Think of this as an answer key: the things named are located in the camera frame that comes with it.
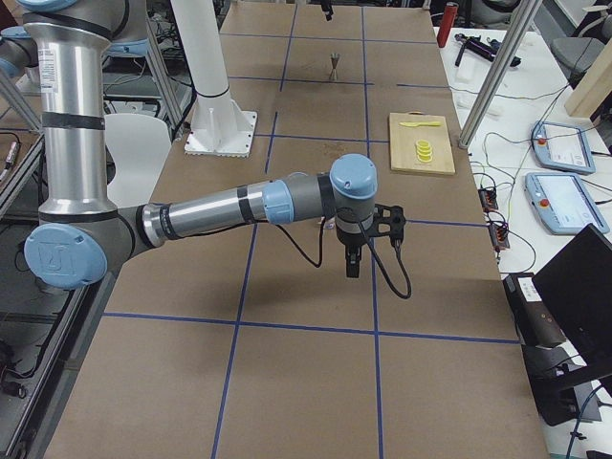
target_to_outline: red cylinder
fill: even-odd
[[[448,34],[450,33],[452,25],[455,23],[458,8],[459,5],[454,2],[448,2],[444,8],[442,24],[440,24],[440,30],[438,31],[438,47],[440,48],[447,46]]]

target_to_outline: small wooden object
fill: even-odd
[[[439,121],[440,126],[404,127],[400,122]],[[448,139],[447,120],[433,115],[389,114],[391,170],[422,174],[453,175],[455,164]],[[431,143],[431,161],[417,155],[417,141]]]

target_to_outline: metal frame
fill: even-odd
[[[32,131],[41,132],[42,122],[40,117],[34,112],[28,101],[23,97],[19,89],[14,85],[11,79],[0,71],[0,94],[17,112],[17,114],[28,124]]]
[[[167,113],[168,119],[172,124],[173,129],[179,129],[179,124],[183,118],[181,111],[181,105],[176,98],[176,93],[172,88],[172,83],[168,77],[168,71],[165,67],[164,57],[160,51],[160,47],[157,44],[155,34],[151,29],[151,21],[147,19],[146,30],[149,38],[149,52],[146,55],[146,63],[151,70],[155,83],[160,91],[160,96],[164,102],[163,110],[160,112],[161,118],[163,118],[164,109]]]
[[[495,57],[495,61],[489,69],[485,82],[483,83],[482,88],[480,88],[478,97],[476,98],[470,114],[468,115],[468,119],[466,120],[463,130],[461,131],[461,135],[459,137],[460,148],[468,148],[468,146],[470,146],[471,141],[476,135],[478,126],[480,126],[482,119],[485,117],[487,110],[489,109],[489,105],[491,105],[491,102],[495,97],[497,88],[499,88],[499,85],[504,79],[504,75],[506,75],[510,63],[516,54],[518,46],[520,45],[523,36],[525,36],[525,32],[527,29],[529,29],[530,24],[534,20],[537,10],[541,4],[542,0],[524,0],[518,6],[516,17],[514,18],[508,32],[506,33],[506,36],[504,37],[499,53]]]
[[[40,155],[44,154],[44,146],[43,136],[39,136],[0,190],[0,217],[6,213],[21,189],[32,177],[38,166]]]

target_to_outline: white chair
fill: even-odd
[[[147,115],[107,115],[106,146],[115,162],[108,197],[119,208],[148,203],[171,147],[165,122]]]
[[[606,41],[612,37],[612,15],[609,14],[611,8],[612,3],[584,8],[587,12],[599,11],[601,17],[582,29],[578,36],[557,38],[551,43],[551,52],[567,77],[586,72],[605,46],[597,38],[584,36],[586,32],[601,25],[601,36]]]

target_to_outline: blue tape line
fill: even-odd
[[[424,333],[379,332],[381,337],[436,339],[441,341],[487,342],[490,344],[520,344],[518,339],[457,337],[453,335],[431,335]]]
[[[340,38],[333,36],[303,36],[303,35],[271,35],[264,33],[219,33],[220,35],[227,36],[255,36],[262,38],[296,38],[300,40],[332,40],[332,41],[363,41],[362,38]],[[435,41],[419,41],[419,40],[385,40],[385,39],[377,39],[377,38],[368,38],[365,40],[366,42],[374,42],[374,43],[405,43],[412,45],[437,45],[438,43]]]
[[[429,89],[450,89],[448,86],[439,85],[439,84],[407,84],[407,83],[398,83],[396,86],[400,88],[429,88]]]
[[[265,33],[225,33],[225,32],[219,32],[220,35],[227,35],[227,36],[254,36],[254,37],[260,37],[260,38],[289,38],[288,35],[272,35],[272,34],[265,34]]]
[[[261,81],[281,81],[280,78],[272,78],[269,76],[228,76],[228,79],[256,79]]]
[[[376,411],[378,419],[379,434],[379,459],[384,458],[384,434],[383,434],[383,383],[381,381],[381,340],[379,338],[379,302],[378,285],[376,283],[376,263],[374,256],[370,254],[370,266],[372,271],[372,313],[374,315],[374,362],[376,374]]]
[[[261,81],[280,81],[280,82],[292,82],[292,83],[327,83],[327,84],[353,84],[374,86],[374,83],[362,83],[360,81],[330,81],[328,79],[294,79],[294,78],[271,78],[269,76],[228,76],[228,79],[254,79]]]
[[[292,325],[286,323],[265,323],[265,322],[240,322],[241,326],[258,327],[258,328],[276,328],[281,330],[300,330],[305,332],[326,332],[326,333],[344,333],[350,335],[374,335],[371,330],[360,330],[357,328],[335,328],[335,327],[317,327],[311,325]]]
[[[367,157],[370,158],[370,119],[368,115],[367,103],[367,54],[365,51],[365,15],[361,7],[361,47],[363,51],[363,101],[365,111],[365,149]]]
[[[223,320],[218,318],[202,318],[202,317],[176,317],[176,316],[158,316],[152,314],[136,314],[136,313],[104,313],[104,317],[120,317],[120,318],[139,318],[145,320],[165,320],[170,322],[197,322],[211,323],[215,325],[236,325],[235,320]],[[438,339],[444,341],[468,341],[468,342],[491,342],[495,344],[519,344],[518,340],[513,339],[495,339],[495,338],[475,338],[475,337],[459,337],[454,335],[431,335],[421,333],[408,332],[385,332],[373,330],[361,330],[357,328],[336,328],[336,327],[317,327],[309,325],[293,325],[286,323],[269,323],[269,322],[253,322],[240,321],[239,325],[246,327],[260,328],[279,328],[284,330],[302,330],[305,332],[327,332],[327,333],[344,333],[352,335],[376,335],[385,337],[397,338],[414,338],[414,339]]]
[[[419,40],[385,40],[382,38],[369,38],[365,41],[374,43],[404,43],[408,45],[437,45],[436,41],[419,41]]]
[[[289,62],[289,52],[291,50],[291,42],[294,36],[294,27],[295,27],[296,17],[297,17],[297,5],[295,5],[295,8],[294,8],[294,19],[291,22],[291,30],[289,31],[289,43],[287,43],[287,53],[285,54],[285,63],[283,64],[283,76],[282,76],[282,80],[280,81],[280,88],[278,88],[278,91],[281,93],[283,91],[283,86],[285,85],[285,75],[287,75],[287,62]]]
[[[290,136],[286,134],[276,134],[278,139],[302,139],[304,141],[327,141],[327,142],[367,142],[366,139],[342,139],[336,137],[311,137],[311,136]]]
[[[249,248],[249,257],[247,258],[247,268],[245,269],[245,278],[242,283],[242,292],[240,294],[240,305],[238,306],[238,314],[236,316],[236,324],[233,329],[233,337],[231,339],[231,349],[229,351],[228,369],[226,371],[226,380],[223,384],[223,395],[221,396],[221,405],[219,406],[219,415],[217,417],[217,428],[214,432],[214,442],[212,444],[212,452],[210,459],[217,457],[217,449],[219,448],[219,438],[221,436],[221,426],[223,424],[223,416],[225,414],[226,402],[228,400],[228,391],[230,390],[231,369],[233,367],[233,359],[236,354],[236,345],[238,343],[238,332],[240,331],[240,318],[245,305],[247,296],[247,286],[249,285],[249,274],[251,273],[252,255],[255,249],[255,240],[257,239],[257,225],[252,229],[251,247]]]
[[[473,227],[473,228],[488,228],[485,223],[463,223],[463,222],[439,222],[436,220],[412,220],[408,219],[408,223],[417,223],[420,225],[440,225],[446,227]]]
[[[274,132],[276,131],[276,121],[278,120],[278,112],[274,112],[274,121],[272,123],[272,134],[270,135],[270,143],[268,144],[268,157],[266,158],[266,166],[264,167],[264,173],[268,173],[270,168],[270,158],[272,157],[272,147],[274,144]]]
[[[202,317],[176,317],[176,316],[157,316],[152,314],[134,314],[134,313],[104,313],[104,317],[122,317],[122,318],[143,318],[148,320],[166,320],[170,322],[198,322],[198,323],[214,323],[217,325],[235,325],[235,320],[222,320],[220,318],[202,318]]]
[[[361,41],[360,38],[334,38],[333,36],[301,36],[296,35],[294,38],[300,40],[332,40],[332,41]]]

